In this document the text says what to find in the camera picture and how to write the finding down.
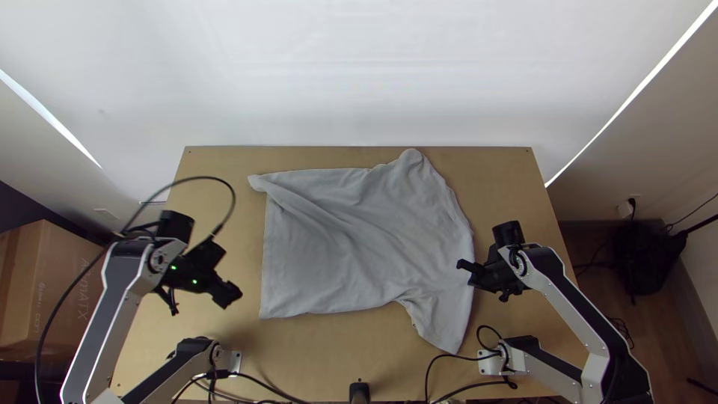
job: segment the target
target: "power outlet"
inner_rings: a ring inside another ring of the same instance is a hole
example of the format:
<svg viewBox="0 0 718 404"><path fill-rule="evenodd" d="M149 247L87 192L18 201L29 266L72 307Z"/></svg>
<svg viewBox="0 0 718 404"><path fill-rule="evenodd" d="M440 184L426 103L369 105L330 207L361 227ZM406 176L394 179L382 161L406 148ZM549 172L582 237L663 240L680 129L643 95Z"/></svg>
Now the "power outlet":
<svg viewBox="0 0 718 404"><path fill-rule="evenodd" d="M628 196L628 198L626 198L625 201L619 203L619 205L616 206L616 212L618 212L620 218L630 218L633 215L633 211L635 209L628 200L633 198L633 200L635 201L638 198L638 196L636 195L640 196L639 194L631 194Z"/></svg>

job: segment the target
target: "black cable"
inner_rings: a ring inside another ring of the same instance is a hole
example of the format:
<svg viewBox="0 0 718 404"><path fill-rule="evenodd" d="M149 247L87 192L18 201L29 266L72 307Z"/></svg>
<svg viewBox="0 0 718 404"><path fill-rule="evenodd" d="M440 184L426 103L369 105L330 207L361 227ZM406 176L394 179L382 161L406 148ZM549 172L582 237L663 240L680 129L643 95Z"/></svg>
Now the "black cable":
<svg viewBox="0 0 718 404"><path fill-rule="evenodd" d="M697 388L701 388L701 389L703 389L703 391L707 391L708 393L713 394L714 396L718 396L718 390L716 390L714 388L710 388L707 385L699 382L698 380L695 380L695 379L689 377L688 379L686 379L686 382L688 382L691 385L696 386Z"/></svg>
<svg viewBox="0 0 718 404"><path fill-rule="evenodd" d="M491 386L491 385L506 385L506 384L508 384L508 383L506 383L506 381L474 383L474 384L472 384L472 385L464 386L464 387L462 387L462 388L457 388L456 390L454 390L454 391L452 391L452 392L450 392L450 393L444 394L444 395L441 396L441 398L439 398L438 400L432 401L432 404L440 403L440 402L442 402L442 401L444 401L444 400L449 399L450 397L454 397L456 394L459 394L459 393L461 393L462 391L466 391L466 390L469 390L469 389L471 389L471 388Z"/></svg>
<svg viewBox="0 0 718 404"><path fill-rule="evenodd" d="M250 381L252 381L252 382L254 382L254 383L256 383L256 384L258 384L258 385L264 387L266 390L269 390L269 391L271 391L272 393L277 394L278 396L284 398L285 400L289 400L289 401L292 401L292 402L297 403L297 404L310 404L308 401L300 400L300 399L298 399L297 397L291 396L291 395L289 395L288 393L285 393L285 392L283 392L282 390L279 390L278 388L273 388L272 386L267 385L265 382L262 382L262 381L259 380L259 379L255 379L255 378L252 377L252 376L245 375L244 373L232 373L232 375L241 377L241 378L243 378L243 379L250 380Z"/></svg>
<svg viewBox="0 0 718 404"><path fill-rule="evenodd" d="M556 399L554 399L554 398L551 398L551 397L541 397L541 399L542 399L542 400L549 400L549 401L551 401L552 403L561 404L561 403L559 403L558 400L556 400Z"/></svg>
<svg viewBox="0 0 718 404"><path fill-rule="evenodd" d="M237 397L232 397L232 396L226 395L226 394L224 394L224 393L219 393L219 392L215 391L214 389L210 390L207 386L202 385L202 384L199 382L199 380L194 380L194 381L192 381L192 383L195 383L195 384L197 385L197 387L201 388L201 389L204 390L204 391L211 392L212 394L214 394L214 395L216 395L216 396L218 396L218 397L221 397L221 398L223 398L223 399L229 400L229 401L231 401L231 402L233 402L233 403L235 403L235 404L256 404L254 401L242 400L242 399L239 399L239 398L237 398ZM261 401L259 401L259 403L261 403L261 402L267 402L267 401L272 401L272 400L261 400Z"/></svg>
<svg viewBox="0 0 718 404"><path fill-rule="evenodd" d="M65 290L65 292L60 296L60 300L58 300L58 303L55 305L55 307L52 309L52 312L50 312L49 317L47 318L47 323L45 324L45 328L43 329L43 333L40 334L40 339L37 340L37 350L35 351L35 367L34 367L34 378L35 378L35 395L37 396L37 402L38 404L43 404L43 395L40 392L40 358L43 354L43 344L45 343L45 338L47 338L47 332L50 331L50 324L52 324L52 320L55 319L55 316L58 315L58 311L60 310L60 306L63 304L65 299L67 299L67 296L70 295L70 292L73 290L75 285L79 283L79 281L85 277L85 275L92 269L92 267L99 261L100 258L105 256L105 252L109 248L109 246L112 244L106 245L102 251L90 261L87 268L83 269L82 272L80 272L79 275L77 275L77 278L70 284L70 286Z"/></svg>
<svg viewBox="0 0 718 404"><path fill-rule="evenodd" d="M628 331L628 326L626 325L626 322L618 317L606 317L608 321L610 321L613 324L613 327L623 336L623 338L626 340L626 343L628 343L628 348L633 349L636 347L636 343L633 341L633 338L630 335L630 332Z"/></svg>
<svg viewBox="0 0 718 404"><path fill-rule="evenodd" d="M212 351L209 353L209 366L210 371L214 377L209 381L209 390L207 391L207 404L212 404L212 395L215 393L215 385L217 383L217 365L215 364L215 349L219 344L215 344L212 347Z"/></svg>
<svg viewBox="0 0 718 404"><path fill-rule="evenodd" d="M502 340L503 337L501 337L501 334L500 334L498 331L496 331L496 329L495 329L494 327L491 327L490 325L482 324L482 325L480 325L479 327L476 328L476 339L479 341L479 345L481 345L481 347L482 347L483 349L485 349L486 351L488 351L488 352L493 352L493 353L492 353L491 355L486 355L486 356L482 356L482 357L478 357L478 358L468 358L468 357L465 357L465 356L452 355L452 354L441 354L441 355L435 356L435 357L432 359L432 361L429 362L429 365L428 365L428 367L426 368L426 374L424 375L424 403L425 403L425 404L429 404L429 403L430 403L430 402L429 402L429 387L428 387L428 386L429 386L429 371L431 370L432 365L434 364L434 362L436 362L436 360L438 360L439 358L457 358L457 359L462 359L462 360L464 360L464 361L481 361L481 360L483 360L483 359L493 358L493 357L495 357L495 356L500 356L500 355L501 355L501 351L500 351L499 349L489 348L489 347L486 346L486 344L484 344L484 342L481 340L481 330L483 330L483 329L488 329L488 330L491 330L492 332L494 332L494 334L496 334L496 336L499 338L499 340ZM504 351L505 354L506 354L506 357L504 358L504 361L503 361L503 369L502 369L502 370L508 370L508 371L514 372L513 369L511 369L510 367L507 366L507 364L509 363L509 352L508 352L508 349L507 349L502 343L499 343L499 346L503 349L503 351ZM466 390L469 390L469 389L471 389L471 388L477 388L477 387L489 386L489 385L508 385L511 389L517 389L517 388L518 388L518 385L516 385L516 383L510 381L508 376L504 376L504 377L503 377L503 381L501 381L501 382L474 383L474 384L472 384L472 385L464 386L463 388L459 388L459 389L454 390L454 391L452 391L452 392L450 392L450 393L448 393L448 394L445 394L445 395L443 395L439 400L435 400L435 401L433 401L433 402L431 402L431 403L433 404L433 403L438 403L438 402L440 402L440 401L444 401L444 400L446 400L447 398L449 398L449 397L451 397L451 396L453 396L453 395L455 395L455 394L459 394L459 393L461 393L462 391L466 391Z"/></svg>
<svg viewBox="0 0 718 404"><path fill-rule="evenodd" d="M588 271L589 269L591 269L591 267L594 265L594 262L596 261L596 257L598 257L598 253L600 253L601 250L603 250L603 249L604 249L607 245L609 245L610 243L611 243L611 240L610 240L610 239L608 239L608 240L604 241L603 243L601 243L601 245L599 245L598 248L596 248L596 251L593 253L593 256L591 256L591 260L589 261L589 263L587 263L587 264L580 264L580 265L577 266L577 267L585 266L586 268L585 268L583 271L578 272L578 273L576 274L576 278L580 277L581 275L585 274L586 271Z"/></svg>
<svg viewBox="0 0 718 404"><path fill-rule="evenodd" d="M194 383L197 383L197 380L202 379L203 377L205 377L205 375L195 376L192 379L190 379L189 382L187 382L187 384L185 385L185 387L183 387L182 390L180 390L179 393L177 393L177 395L172 400L171 404L175 404L177 402L177 400L180 399L180 396L182 395L182 393L184 393L189 388L189 386L193 385Z"/></svg>
<svg viewBox="0 0 718 404"><path fill-rule="evenodd" d="M428 403L428 402L429 402L429 372L431 372L432 366L434 365L434 362L436 362L437 359L440 359L440 358L456 358L456 359L461 359L461 360L463 360L463 361L478 362L478 361L481 361L482 359L493 358L494 356L500 356L500 355L501 355L500 353L494 353L494 354L491 354L491 355L482 356L482 357L478 357L478 358L469 358L469 357L466 357L466 356L453 355L453 354L441 354L441 355L436 355L436 356L432 359L432 361L429 362L429 365L426 367L426 374L424 375L424 402L425 402L425 403Z"/></svg>
<svg viewBox="0 0 718 404"><path fill-rule="evenodd" d="M606 394L604 395L604 399L601 400L600 404L607 404L609 400L613 402L613 391L616 389L616 381L619 379L619 366L621 365L619 362L621 362L622 358L616 357L616 365L613 367L613 374L611 375L611 381L608 384L608 389L606 389Z"/></svg>
<svg viewBox="0 0 718 404"><path fill-rule="evenodd" d="M667 224L666 227L665 227L665 228L666 228L666 231L671 231L671 230L673 230L673 226L675 226L675 225L677 225L678 223L681 223L682 221L686 220L686 219L689 218L693 213L698 212L699 209L701 209L702 207L704 207L705 205L707 205L708 202L711 202L711 201L712 201L713 199L715 199L715 198L718 198L718 192L717 192L715 195L713 195L712 197L708 198L708 200L705 201L704 203L701 203L701 204L700 204L697 208L695 208L691 213L685 215L684 217L678 219L677 221L674 221L673 223Z"/></svg>
<svg viewBox="0 0 718 404"><path fill-rule="evenodd" d="M217 182L219 182L219 183L224 184L224 185L230 190L230 192L232 193L232 202L231 202L231 204L230 204L229 210L227 211L227 214L224 216L224 218L222 219L222 221L220 221L219 224L214 228L214 230L212 230L212 231L209 233L209 235L212 236L212 237L217 236L217 234L222 230L222 228L223 228L224 225L227 223L227 221L230 220L230 217L232 216L232 213L234 212L234 207L235 207L236 202L237 202L237 194L234 192L234 188L232 188L232 186L231 186L227 181L225 181L225 180L223 180L223 179L221 179L221 178L218 178L218 177L211 176L211 175L197 175L197 176L194 176L194 177L182 178L181 180L177 180L177 181L175 181L175 182L173 182L173 183L171 183L171 184L168 184L168 185L166 185L166 186L163 186L162 188L160 188L159 191L157 191L157 192L155 192L154 194L152 194L152 196L150 196L145 202L142 203L142 205L140 206L140 208L137 209L137 211L135 212L135 214L132 215L132 217L129 219L129 221L127 221L127 224L125 224L125 227L123 227L122 230L120 230L120 233L124 233L125 231L127 231L127 229L129 229L129 227L130 227L130 226L132 225L132 223L135 221L135 219L140 215L140 213L142 213L142 211L144 210L144 208L146 208L147 205L148 205L150 202L154 201L155 198L157 198L162 192L167 191L168 189L172 188L173 186L178 186L179 184L187 183L187 182L190 182L190 181L196 181L196 180L212 180L212 181L217 181Z"/></svg>
<svg viewBox="0 0 718 404"><path fill-rule="evenodd" d="M496 331L496 329L495 329L494 327L491 327L490 325L482 324L482 325L476 327L476 339L479 341L479 345L480 345L483 349L486 349L486 350L489 351L489 352L499 352L499 353L501 353L500 350L498 350L498 349L493 349L493 348L489 348L488 346L486 346L486 344L483 343L483 341L481 341L481 330L483 330L483 329L491 330L491 331L494 332L494 334L496 334L496 336L499 338L499 340L502 340L502 339L503 339L503 337L501 337L501 334L499 334L499 332Z"/></svg>
<svg viewBox="0 0 718 404"><path fill-rule="evenodd" d="M181 180L174 181L173 183L162 187L159 191L157 191L157 192L155 192L154 194L152 194L152 196L150 196L150 197L135 211L135 214L132 215L132 217L127 221L127 224L125 224L125 225L122 227L122 230L120 230L120 235L123 235L123 236L125 235L125 233L131 228L130 226L132 226L132 223L135 221L135 219L140 215L140 213L142 213L142 211L144 210L144 208L147 207L147 204L148 204L149 202L154 201L155 198L157 198L162 192L167 191L168 189L172 188L173 186L176 186L176 185L179 185L179 184L182 184L182 183L187 183L187 182L189 182L189 181L195 181L195 180L212 180L212 181L218 181L218 182L220 182L220 183L223 183L227 188L229 188L229 190L230 190L230 192L231 192L231 194L232 194L232 202L231 202L231 204L230 204L229 210L227 211L227 214L226 214L225 217L222 219L222 221L220 221L219 224L214 228L214 230L212 230L212 232L209 234L210 237L216 236L217 233L219 233L219 232L222 230L222 228L224 227L224 225L227 223L227 221L228 221L228 220L230 219L230 217L232 216L232 213L234 212L234 208L235 208L235 205L236 205L236 202L237 202L237 195L236 195L236 193L234 192L234 188L232 188L232 186L231 186L227 181L225 181L225 180L223 180L223 179L221 179L221 178L217 178L217 177L213 177L213 176L208 176L208 175L199 175L199 176L195 176L195 177L182 178ZM143 228L143 227L151 227L151 226L149 226L149 225L142 225L142 226L137 226L137 227ZM97 257L93 258L92 261L90 261L90 263L88 264L87 268L85 268L84 270L82 270L82 272L80 272L79 275L77 275L77 277L75 278L75 280L68 286L68 288L67 288L67 289L65 290L65 292L62 294L62 296L60 296L60 299L58 300L57 304L55 304L55 307L52 309L52 312L50 313L49 317L47 318L47 323L45 324L45 328L43 329L43 332L42 332L42 334L40 335L40 339L37 340L37 349L36 349L36 351L35 351L34 381L35 381L35 396L37 396L37 403L38 403L38 404L43 404L43 395L42 395L41 392L40 392L40 361L41 361L42 354L43 354L43 344L45 343L45 338L47 338L47 333L48 333L48 331L49 331L49 329L50 329L50 325L52 324L52 321L55 319L55 316L57 316L58 311L60 310L60 306L65 302L65 299L67 299L67 296L70 295L70 292L75 288L75 286L77 285L77 283L79 283L79 281L90 271L90 269L93 267L93 265L95 265L95 264L97 263L97 261L98 261L101 257L104 256L105 252L108 250L108 248L110 247L110 245L112 245L112 243L116 242L116 241L119 240L119 239L120 239L120 237L114 237L114 238L102 249L102 251L97 255Z"/></svg>

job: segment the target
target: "t-shirt sleeve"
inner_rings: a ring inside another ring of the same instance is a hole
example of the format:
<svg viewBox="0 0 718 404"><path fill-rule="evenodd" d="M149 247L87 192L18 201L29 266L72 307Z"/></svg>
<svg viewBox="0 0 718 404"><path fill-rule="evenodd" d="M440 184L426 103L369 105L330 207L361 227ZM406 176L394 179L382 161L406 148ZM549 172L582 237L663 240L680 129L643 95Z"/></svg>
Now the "t-shirt sleeve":
<svg viewBox="0 0 718 404"><path fill-rule="evenodd" d="M464 340L472 300L473 288L468 285L416 298L397 299L419 335L452 354L458 352Z"/></svg>

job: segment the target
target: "cable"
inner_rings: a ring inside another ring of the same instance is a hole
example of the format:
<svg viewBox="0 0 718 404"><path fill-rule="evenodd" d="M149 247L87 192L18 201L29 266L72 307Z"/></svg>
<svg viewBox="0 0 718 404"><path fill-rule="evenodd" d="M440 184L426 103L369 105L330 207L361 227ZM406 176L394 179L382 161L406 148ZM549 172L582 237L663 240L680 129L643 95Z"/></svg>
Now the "cable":
<svg viewBox="0 0 718 404"><path fill-rule="evenodd" d="M713 195L712 197L708 198L708 200L705 201L704 203L701 203L697 208L695 208L693 211L691 211L691 213L685 215L684 217L678 219L677 221L674 221L673 223L667 224L666 227L665 227L666 232L669 232L669 231L673 230L673 226L675 226L675 225L677 225L678 223L681 223L682 221L686 220L686 219L689 218L693 213L698 212L699 209L701 209L702 207L704 207L705 205L707 205L708 202L711 202L711 201L712 201L713 199L715 199L715 198L718 198L718 192L716 192L716 194Z"/></svg>
<svg viewBox="0 0 718 404"><path fill-rule="evenodd" d="M618 317L606 317L608 321L610 321L613 324L613 327L623 336L623 338L626 340L626 343L628 343L628 348L633 349L636 347L636 343L633 341L633 338L630 336L630 332L628 332L628 326L626 325L626 322Z"/></svg>
<svg viewBox="0 0 718 404"><path fill-rule="evenodd" d="M259 379L255 379L252 376L245 375L244 373L231 373L231 374L234 376L238 376L238 377L242 377L244 379L250 380L254 383L257 383L258 385L264 387L266 390L269 390L272 393L277 394L280 397L283 397L285 400L289 400L289 401L292 401L297 404L310 404L308 401L300 400L297 397L291 396L288 393L285 393L282 390L279 390L278 388L273 388L272 386L267 385L265 382L262 382Z"/></svg>
<svg viewBox="0 0 718 404"><path fill-rule="evenodd" d="M598 257L598 253L601 252L601 250L603 250L603 249L604 249L607 245L609 245L610 243L611 243L611 240L610 240L610 239L608 239L608 240L604 241L603 243L601 243L601 245L599 245L598 248L596 248L596 251L593 253L593 256L591 256L591 260L589 261L589 263L587 263L587 264L580 264L580 265L577 265L577 266L576 266L577 268L586 267L583 271L578 272L578 273L576 274L576 278L580 277L581 275L585 274L589 269L591 269L591 267L594 265L594 262L596 261L596 257Z"/></svg>
<svg viewBox="0 0 718 404"><path fill-rule="evenodd" d="M224 184L232 193L232 202L230 204L229 210L227 211L227 214L224 216L222 221L220 221L219 224L214 228L214 230L212 230L212 232L210 232L210 234L209 234L212 237L217 236L217 234L222 230L222 228L227 223L227 221L230 220L230 217L232 216L232 213L234 212L234 208L237 203L237 194L236 194L236 192L234 192L234 188L232 188L232 186L227 181L225 181L221 178L218 178L218 177L211 176L211 175L197 175L194 177L182 178L181 180L177 180L171 184L163 186L162 188L160 188L159 191L152 194L152 196L150 196L145 202L142 203L140 208L137 209L137 211L135 211L135 214L132 215L132 217L127 221L127 224L125 224L125 227L123 227L122 230L120 230L120 233L124 233L125 231L127 231L129 229L129 227L132 225L132 223L135 221L135 219L140 215L140 213L142 213L144 208L146 208L150 202L154 201L155 198L157 198L162 192L167 191L168 189L172 188L173 186L178 186L179 184L187 183L190 181L196 181L196 180L217 181L219 183Z"/></svg>
<svg viewBox="0 0 718 404"><path fill-rule="evenodd" d="M488 352L493 352L493 353L492 353L491 355L486 355L486 356L482 356L482 357L478 357L478 358L468 358L468 357L466 357L466 356L459 356L459 355L452 355L452 354L441 354L441 355L435 356L435 357L429 362L429 365L428 365L428 367L426 368L426 374L424 375L424 403L425 403L425 404L438 403L438 402L440 402L440 401L446 400L447 398L449 398L449 397L451 397L451 396L453 396L453 395L455 395L455 394L459 394L459 393L461 393L462 391L466 391L466 390L469 390L469 389L471 389L471 388L477 388L477 387L482 387L482 386L489 386L489 385L508 385L511 389L517 389L517 388L518 388L518 385L516 385L516 383L510 381L508 376L504 376L504 377L503 377L503 381L501 381L501 382L474 383L474 384L472 384L472 385L464 386L463 388L459 388L459 389L457 389L457 390L454 390L454 391L452 391L451 393L444 394L439 400L435 400L435 401L433 401L433 402L429 402L429 372L431 371L432 365L434 364L434 362L436 362L436 360L438 360L439 358L457 358L457 359L461 359L461 360L464 360L464 361L474 361L474 362L476 362L476 361L481 361L481 360L483 360L483 359L493 358L493 357L495 357L495 356L501 356L501 351L500 351L499 349L489 348L488 346L486 346L486 344L484 344L483 341L481 341L481 330L483 330L483 329L488 329L488 330L491 330L492 332L494 332L494 334L496 334L496 336L499 338L499 340L502 340L503 337L501 337L501 334L500 334L498 331L496 331L496 329L495 329L494 327L491 327L490 325L482 324L482 325L480 325L479 327L476 328L476 339L479 341L479 345L481 345L481 347L482 347L483 349L485 349L486 351L488 351ZM514 372L513 369L511 369L510 367L507 366L507 364L509 363L509 351L508 351L508 349L507 349L502 343L499 343L499 346L503 349L503 351L504 351L505 354L506 354L506 356L505 356L505 358L504 358L504 361L503 361L503 369L502 369L502 370L508 370L508 371Z"/></svg>
<svg viewBox="0 0 718 404"><path fill-rule="evenodd" d="M204 391L210 391L210 389L209 389L207 386L202 385L202 384L199 382L199 380L195 380L193 383L195 383L195 384L197 385L197 387L201 388L201 389L204 390ZM214 390L212 390L212 394L216 395L217 397L221 397L221 398L223 398L223 399L226 399L226 400L229 400L229 401L231 401L231 402L233 402L233 403L238 403L238 404L282 404L282 403L280 403L280 402L278 402L278 401L275 401L275 400L251 401L251 400L249 400L249 399L240 399L240 398L238 398L238 397L232 397L232 396L230 396L230 395L228 395L228 394L219 393L219 392L214 391Z"/></svg>
<svg viewBox="0 0 718 404"><path fill-rule="evenodd" d="M215 393L215 385L217 383L217 365L215 364L215 349L219 344L215 344L212 347L212 351L209 353L209 365L210 370L212 371L212 374L214 377L209 381L209 390L207 392L207 404L212 404L212 395Z"/></svg>
<svg viewBox="0 0 718 404"><path fill-rule="evenodd" d="M502 340L502 339L503 339L503 337L501 337L501 334L499 334L499 332L496 331L496 329L495 329L494 327L491 327L490 325L482 324L482 325L476 327L476 339L479 341L479 345L480 345L483 349L486 349L486 350L489 351L489 352L499 352L499 353L501 353L500 350L498 350L498 349L493 349L493 348L489 348L488 346L486 346L486 344L483 343L483 341L481 341L481 330L483 330L483 329L491 330L491 331L494 332L494 334L496 334L497 337L499 337L499 340Z"/></svg>
<svg viewBox="0 0 718 404"><path fill-rule="evenodd" d="M552 398L552 397L540 397L540 398L543 399L543 400L549 400L549 401L551 401L552 403L561 404L561 403L559 403L558 400L556 400L556 399L554 399L554 398Z"/></svg>
<svg viewBox="0 0 718 404"><path fill-rule="evenodd" d="M206 374L204 374L202 376L195 376L192 379L190 379L189 382L187 382L187 384L185 385L185 387L183 387L182 390L180 390L179 393L177 393L177 395L174 397L174 400L172 400L171 404L175 404L177 402L177 400L180 399L180 396L182 395L182 393L184 393L189 388L189 386L193 385L194 383L197 383L197 380L202 379L205 376L206 376Z"/></svg>
<svg viewBox="0 0 718 404"><path fill-rule="evenodd" d="M193 380L193 381L191 381L191 382L194 383L194 384L196 384L197 387L201 388L202 390L207 391L207 392L209 392L209 393L211 393L211 394L214 394L214 395L216 395L216 396L218 396L218 397L221 397L221 398L223 398L223 399L229 400L229 401L231 401L231 402L233 402L233 403L235 403L235 404L255 404L254 401L241 400L241 399L239 399L239 398L237 398L237 397L228 396L228 395L226 395L226 394L224 394L224 393L218 393L218 392L215 391L214 389L210 390L207 386L203 386L203 385L199 382L199 380Z"/></svg>
<svg viewBox="0 0 718 404"><path fill-rule="evenodd" d="M425 403L428 403L428 402L429 402L429 372L431 372L432 366L434 365L434 362L436 362L437 359L440 359L440 358L456 358L456 359L461 359L461 360L464 360L464 361L478 362L478 361L481 361L482 359L493 358L494 356L500 356L500 355L501 355L500 353L494 353L494 354L491 354L491 355L482 356L482 357L478 357L478 358L468 358L468 357L466 357L466 356L459 356L459 355L452 355L452 354L436 355L436 356L432 359L432 361L429 362L429 365L426 367L426 374L424 375L424 402L425 402Z"/></svg>
<svg viewBox="0 0 718 404"><path fill-rule="evenodd" d="M227 223L227 221L232 216L232 213L234 212L234 208L237 202L237 194L234 192L234 188L225 180L209 175L199 175L195 177L187 177L182 178L181 180L174 181L173 183L166 185L162 187L159 191L155 192L150 196L136 211L135 214L132 215L132 217L127 221L127 224L125 224L122 227L122 230L120 230L120 236L114 237L103 249L102 251L97 255L97 257L93 258L92 261L88 264L88 266L80 272L79 275L77 275L77 278L68 286L68 288L65 290L65 292L60 296L60 299L58 300L57 304L55 304L55 307L52 309L52 312L50 313L49 317L47 318L47 323L45 324L45 328L43 329L42 334L40 335L40 339L37 340L37 349L35 351L35 366L34 366L34 381L35 381L35 396L37 396L37 403L43 404L43 395L40 392L40 361L43 354L43 344L45 343L45 338L47 338L47 333L50 329L50 325L52 324L52 321L55 319L55 317L58 314L58 311L60 310L60 306L65 302L65 299L67 299L67 296L70 295L70 292L75 288L77 283L92 269L92 267L97 263L97 261L104 256L105 252L109 249L109 247L116 242L117 240L125 237L126 232L130 229L135 230L135 227L132 226L132 223L135 221L135 219L142 213L144 208L147 207L147 204L149 202L152 202L157 198L162 192L167 191L168 189L172 188L173 186L187 183L190 181L195 180L212 180L212 181L218 181L220 183L223 183L231 192L232 194L232 202L230 204L230 208L227 211L227 214L222 219L222 221L219 222L219 224L212 230L212 232L209 234L210 237L217 236L217 234L224 228L224 225ZM146 229L146 227L151 227L150 224L145 224L141 226L137 226L139 229Z"/></svg>
<svg viewBox="0 0 718 404"><path fill-rule="evenodd" d="M462 387L462 388L457 388L456 390L454 390L454 391L452 391L452 392L450 392L450 393L444 394L444 395L441 396L441 398L439 398L438 400L432 401L432 404L440 403L440 402L442 402L442 401L444 401L444 400L449 399L450 397L454 397L456 394L459 394L459 393L461 393L462 391L466 391L466 390L469 390L469 389L471 389L471 388L485 387L485 386L491 386L491 385L506 385L506 384L507 384L506 381L474 383L474 384L472 384L472 385L464 386L464 387Z"/></svg>
<svg viewBox="0 0 718 404"><path fill-rule="evenodd" d="M77 278L70 284L70 286L65 290L65 292L60 296L60 300L58 300L58 303L55 305L55 307L52 309L52 312L50 313L49 317L47 318L47 324L45 324L45 328L43 329L43 333L40 334L40 339L37 340L37 350L35 351L35 367L34 367L34 378L35 378L35 395L37 396L37 403L43 404L43 396L40 392L40 358L43 354L43 344L45 343L45 338L47 338L47 333L50 331L50 324L52 324L52 320L55 319L55 316L58 315L58 311L60 310L60 306L62 303L67 299L67 296L70 295L70 292L73 290L75 285L79 283L79 281L85 277L85 275L92 269L92 267L99 261L101 257L104 257L105 252L111 245L106 245L102 251L90 261L87 268L83 269L82 272L80 272L79 275L77 275Z"/></svg>

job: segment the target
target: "cardboard box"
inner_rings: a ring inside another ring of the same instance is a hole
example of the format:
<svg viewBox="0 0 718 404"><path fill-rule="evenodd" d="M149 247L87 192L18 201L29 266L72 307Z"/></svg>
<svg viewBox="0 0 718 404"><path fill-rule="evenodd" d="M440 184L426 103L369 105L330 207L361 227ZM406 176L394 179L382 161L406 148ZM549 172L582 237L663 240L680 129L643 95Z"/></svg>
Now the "cardboard box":
<svg viewBox="0 0 718 404"><path fill-rule="evenodd" d="M33 361L65 289L102 248L41 220L0 234L0 359ZM72 358L102 293L102 258L62 304L43 356Z"/></svg>

